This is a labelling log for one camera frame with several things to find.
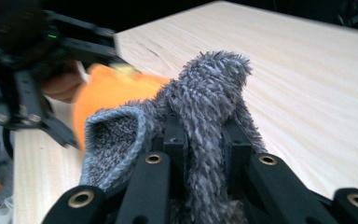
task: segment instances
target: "wooden table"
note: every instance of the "wooden table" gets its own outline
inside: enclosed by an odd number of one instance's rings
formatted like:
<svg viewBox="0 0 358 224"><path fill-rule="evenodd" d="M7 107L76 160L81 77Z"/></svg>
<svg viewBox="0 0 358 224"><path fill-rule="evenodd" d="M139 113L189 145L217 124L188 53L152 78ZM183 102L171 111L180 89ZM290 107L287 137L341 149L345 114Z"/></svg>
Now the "wooden table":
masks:
<svg viewBox="0 0 358 224"><path fill-rule="evenodd" d="M247 55L243 98L270 153L331 198L358 188L358 30L215 2L116 34L139 70L177 77L200 52ZM68 120L69 105L55 103ZM16 135L16 223L40 223L77 185L82 158L39 131Z"/></svg>

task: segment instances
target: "light wood surface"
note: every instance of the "light wood surface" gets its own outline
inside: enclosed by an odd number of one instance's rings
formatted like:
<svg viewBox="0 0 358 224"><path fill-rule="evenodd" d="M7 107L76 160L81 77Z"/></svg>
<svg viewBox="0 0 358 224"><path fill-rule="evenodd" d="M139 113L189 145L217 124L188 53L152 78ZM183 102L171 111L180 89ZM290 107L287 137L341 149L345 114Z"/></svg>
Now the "light wood surface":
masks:
<svg viewBox="0 0 358 224"><path fill-rule="evenodd" d="M177 77L200 52L234 51L254 68L243 99L270 153L331 198L358 188L358 31L216 2L116 34L123 59ZM55 103L62 119L70 106ZM82 158L45 133L16 135L16 223L40 223L77 185Z"/></svg>

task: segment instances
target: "orange toy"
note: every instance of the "orange toy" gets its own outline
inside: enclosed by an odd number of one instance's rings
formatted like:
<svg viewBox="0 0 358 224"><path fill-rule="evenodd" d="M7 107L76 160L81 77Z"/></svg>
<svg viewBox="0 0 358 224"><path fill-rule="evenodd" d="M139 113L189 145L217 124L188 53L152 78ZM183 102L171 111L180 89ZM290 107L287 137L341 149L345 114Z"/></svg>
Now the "orange toy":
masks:
<svg viewBox="0 0 358 224"><path fill-rule="evenodd" d="M116 108L130 100L154 98L170 80L140 73L129 65L115 69L94 64L88 70L89 82L79 88L74 101L72 122L80 149L85 150L85 122L100 109Z"/></svg>

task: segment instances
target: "gray fuzzy fabric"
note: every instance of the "gray fuzzy fabric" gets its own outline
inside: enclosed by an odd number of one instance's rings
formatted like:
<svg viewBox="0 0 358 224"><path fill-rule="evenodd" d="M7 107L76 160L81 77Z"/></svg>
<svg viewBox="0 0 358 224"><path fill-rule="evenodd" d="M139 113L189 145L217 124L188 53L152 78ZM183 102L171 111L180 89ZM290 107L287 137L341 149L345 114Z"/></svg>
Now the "gray fuzzy fabric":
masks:
<svg viewBox="0 0 358 224"><path fill-rule="evenodd" d="M131 177L136 159L150 150L174 111L188 139L186 197L172 200L172 223L245 223L242 204L227 195L222 126L236 120L255 152L267 152L242 100L250 75L249 60L214 51L184 67L178 80L163 87L155 99L105 109L86 121L86 157L81 185L113 188Z"/></svg>

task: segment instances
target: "cable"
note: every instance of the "cable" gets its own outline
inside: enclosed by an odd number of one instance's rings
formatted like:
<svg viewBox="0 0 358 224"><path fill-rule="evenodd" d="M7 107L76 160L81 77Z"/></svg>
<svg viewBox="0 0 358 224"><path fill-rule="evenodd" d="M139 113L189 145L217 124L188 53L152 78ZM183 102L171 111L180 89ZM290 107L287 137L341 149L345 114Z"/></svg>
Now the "cable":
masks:
<svg viewBox="0 0 358 224"><path fill-rule="evenodd" d="M10 142L10 129L7 129L7 128L2 129L2 140L4 143L5 151L7 152L7 155L13 160L14 150L13 150L13 146L11 145L11 142Z"/></svg>

